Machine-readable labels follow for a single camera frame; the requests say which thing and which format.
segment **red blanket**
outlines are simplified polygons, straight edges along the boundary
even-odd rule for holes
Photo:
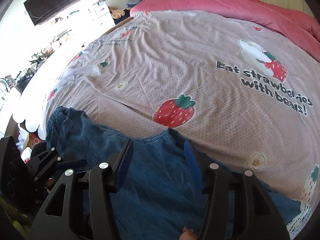
[[[320,25],[313,17],[258,0],[143,0],[130,11],[203,10],[262,25],[287,37],[320,62]]]

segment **bed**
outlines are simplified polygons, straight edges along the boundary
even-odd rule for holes
[[[257,0],[144,0],[131,16],[68,64],[39,133],[58,106],[136,138],[173,128],[300,200],[293,239],[320,198],[317,21]]]

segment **strawberry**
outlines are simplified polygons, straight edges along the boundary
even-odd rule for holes
[[[124,38],[124,37],[126,37],[126,36],[129,36],[130,33],[132,33],[132,32],[133,32],[133,30],[128,30],[128,31],[126,31],[126,32],[124,32],[124,33],[121,33],[121,34],[120,34],[120,38]]]
[[[281,61],[277,60],[269,52],[264,52],[268,58],[271,59],[271,62],[263,62],[266,68],[270,68],[273,71],[273,77],[283,82],[287,77],[288,71],[281,65]]]
[[[252,28],[254,28],[257,32],[261,32],[262,29],[260,27],[257,27],[257,26],[252,26]]]
[[[310,203],[310,199],[316,187],[318,175],[319,175],[319,167],[315,165],[313,168],[313,171],[307,176],[306,182],[303,187],[303,191],[301,192],[301,195],[300,195],[301,202],[307,203],[307,204]]]
[[[193,116],[195,104],[191,97],[184,95],[165,101],[153,115],[153,121],[169,128],[182,125]]]
[[[52,90],[52,91],[50,92],[49,96],[48,96],[47,101],[49,101],[51,98],[53,98],[55,92],[57,92],[57,91],[58,91],[58,88],[55,88],[54,90]]]
[[[75,56],[71,62],[74,62],[75,60],[77,60],[78,58],[80,58],[82,56],[83,52],[81,51],[77,56]]]

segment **blue gripper pad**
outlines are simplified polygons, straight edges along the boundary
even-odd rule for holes
[[[132,160],[132,155],[133,155],[133,142],[130,141],[130,143],[127,147],[127,150],[125,151],[124,156],[123,156],[117,170],[115,171],[116,172],[115,188],[116,188],[117,192],[124,185],[125,177],[127,176],[127,172],[128,172],[131,160]]]
[[[199,163],[196,159],[196,156],[195,156],[193,149],[192,149],[188,140],[186,140],[184,143],[183,152],[184,152],[184,156],[187,160],[187,164],[188,164],[189,170],[191,172],[191,176],[193,178],[193,181],[196,184],[196,187],[202,192],[204,190],[202,171],[201,171]]]

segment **person's finger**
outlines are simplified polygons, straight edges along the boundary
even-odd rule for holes
[[[182,230],[182,235],[180,236],[179,240],[196,240],[197,237],[193,233],[192,229],[188,229],[186,227]]]
[[[45,187],[50,187],[55,183],[55,180],[53,178],[50,178],[47,180],[47,182],[44,184]]]

